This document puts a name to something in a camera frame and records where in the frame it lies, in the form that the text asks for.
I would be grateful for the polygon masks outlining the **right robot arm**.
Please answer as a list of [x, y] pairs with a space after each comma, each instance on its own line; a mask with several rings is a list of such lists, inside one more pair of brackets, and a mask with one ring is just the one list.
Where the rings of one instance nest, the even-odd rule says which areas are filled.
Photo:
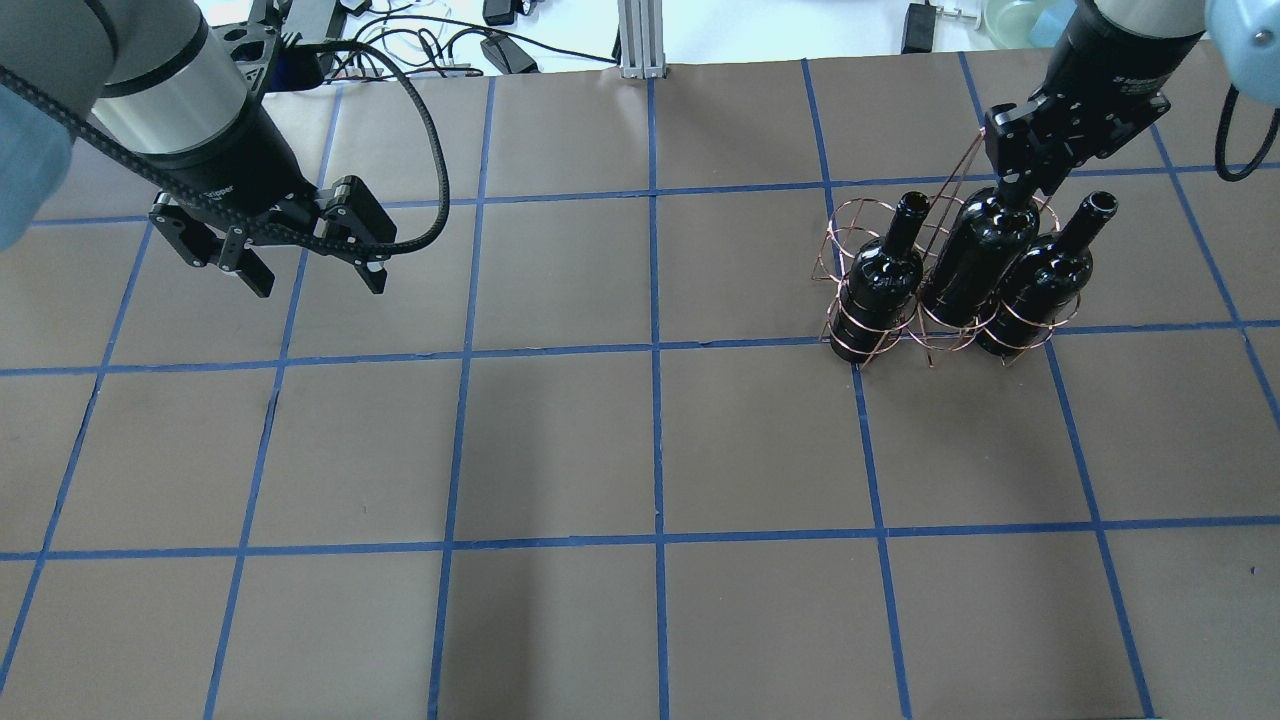
[[1079, 1], [1044, 78], [984, 118], [997, 191], [1014, 202], [1052, 196], [1093, 158], [1112, 156], [1170, 110], [1164, 86], [1203, 37], [1231, 86], [1277, 105], [1275, 1]]

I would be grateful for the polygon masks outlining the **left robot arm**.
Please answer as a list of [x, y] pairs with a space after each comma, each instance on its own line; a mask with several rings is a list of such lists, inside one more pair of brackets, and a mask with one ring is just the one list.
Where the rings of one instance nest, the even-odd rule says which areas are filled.
[[157, 188], [148, 220], [191, 266], [268, 297], [259, 247], [296, 246], [387, 284], [396, 225], [348, 176], [320, 190], [262, 104], [282, 50], [274, 10], [234, 56], [193, 1], [3, 4], [3, 246], [58, 192], [77, 141]]

